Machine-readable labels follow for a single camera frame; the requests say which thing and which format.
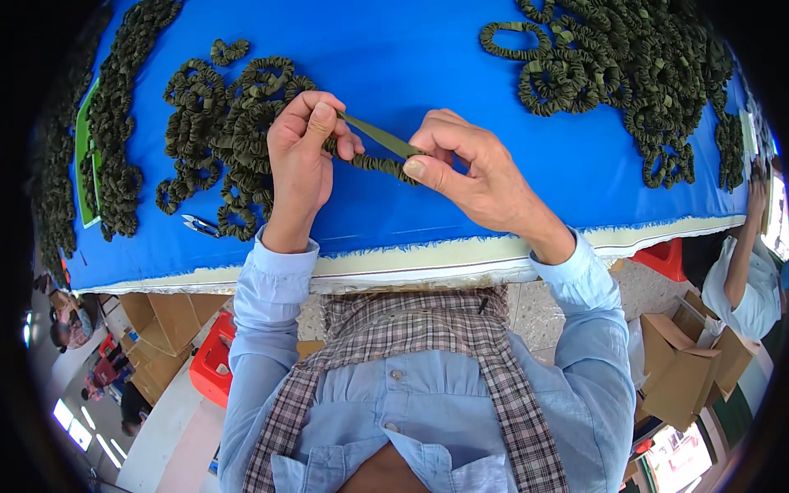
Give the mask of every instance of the red stool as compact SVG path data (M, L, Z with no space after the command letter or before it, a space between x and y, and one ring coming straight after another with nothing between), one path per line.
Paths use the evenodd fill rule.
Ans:
M685 282L682 270L682 238L658 243L649 248L638 250L631 260L643 263L658 274L662 274L674 282Z
M115 349L115 343L112 341L112 333L107 334L102 343L99 345L99 354L107 357L110 352Z
M233 316L229 312L219 313L219 317L208 332L208 337L205 338L203 345L197 350L192 364L189 365L189 377L198 392L215 404L227 409L227 395L230 392L230 382L233 381L233 375L230 373L227 359L230 350L219 338L219 335L230 340L236 335ZM217 371L221 364L227 368L227 373L224 375Z

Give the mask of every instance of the blue tablecloth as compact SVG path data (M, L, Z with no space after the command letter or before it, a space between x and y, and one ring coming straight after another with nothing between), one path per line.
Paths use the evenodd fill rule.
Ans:
M116 12L101 40L96 75L132 4L133 0L114 2ZM181 224L181 213L215 222L216 209L223 204L221 184L198 192L173 216L155 205L157 184L175 175L173 160L163 153L163 135L174 108L164 102L162 93L181 63L189 58L210 60L217 38L228 43L243 38L252 44L242 60L217 67L226 84L251 58L285 56L294 60L296 74L336 94L353 116L404 140L427 110L451 108L499 136L534 190L562 220L580 230L640 228L685 217L744 213L746 187L730 195L717 186L716 117L709 105L690 138L696 183L683 182L672 190L644 186L642 159L624 128L621 111L601 105L586 114L531 115L517 96L522 63L488 54L478 39L489 22L524 19L514 0L187 0L137 75L131 109L136 128L127 144L129 162L144 174L137 209L140 226L134 238L116 236L106 243L98 226L84 230L75 222L78 251L67 262L72 287L87 289L243 263L251 243L212 239ZM496 41L517 48L536 45L534 36L525 33L497 35ZM729 96L728 111L745 106L737 77ZM370 155L391 157L371 141L365 140L365 146ZM334 192L312 229L321 254L328 256L496 235L471 223L432 190L344 162L335 163Z

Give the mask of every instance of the fingernail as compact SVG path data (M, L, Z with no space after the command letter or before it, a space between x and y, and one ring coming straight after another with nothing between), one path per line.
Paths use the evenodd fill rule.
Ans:
M331 114L331 106L327 105L323 101L320 101L315 105L315 110L312 110L312 112L317 118L329 118L329 115Z
M412 159L402 166L402 171L411 178L419 178L422 176L422 171L424 171L424 164L421 161Z

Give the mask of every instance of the table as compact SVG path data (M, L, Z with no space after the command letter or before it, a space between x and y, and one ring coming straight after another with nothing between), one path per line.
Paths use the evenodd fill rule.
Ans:
M101 40L96 67L108 55L114 31L132 4L114 2L116 12ZM144 174L140 226L134 238L115 237L107 243L98 226L83 229L76 220L77 252L67 262L74 289L233 289L252 243L195 233L180 217L189 213L214 221L222 204L221 184L198 192L173 216L155 205L157 184L175 175L172 159L163 153L174 108L162 93L181 63L192 57L209 60L216 38L228 43L243 38L252 45L242 60L216 68L226 84L251 58L281 55L294 60L296 74L335 93L351 114L403 139L419 127L427 110L440 107L490 129L540 197L601 255L628 256L669 237L722 230L744 220L746 187L731 195L717 187L716 118L710 105L689 139L696 182L672 190L644 186L642 159L620 111L599 106L579 115L530 114L517 97L521 64L488 54L478 40L488 22L524 19L514 0L339 5L306 0L297 9L292 5L189 0L160 33L137 75L130 112L136 129L127 141L127 157ZM528 48L536 40L507 35L499 40L497 35L497 42ZM736 113L745 107L737 77L728 91L727 111ZM365 146L370 155L392 157L370 140L365 139ZM526 259L529 250L517 238L473 224L432 190L344 162L335 163L334 192L316 218L312 237L321 247L313 283L319 292L482 285L536 276Z

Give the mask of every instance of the shirt cuff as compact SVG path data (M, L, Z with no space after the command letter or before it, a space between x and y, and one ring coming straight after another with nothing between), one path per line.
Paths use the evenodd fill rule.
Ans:
M564 263L559 265L546 265L540 263L537 254L532 252L529 258L532 260L534 270L542 277L543 281L548 283L563 284L572 282L585 274L589 265L596 258L594 248L578 231L571 227L567 227L575 237L575 251Z
M310 238L304 253L272 252L260 240L265 229L266 226L263 226L255 235L255 246L252 248L255 265L265 274L274 276L312 276L320 246Z

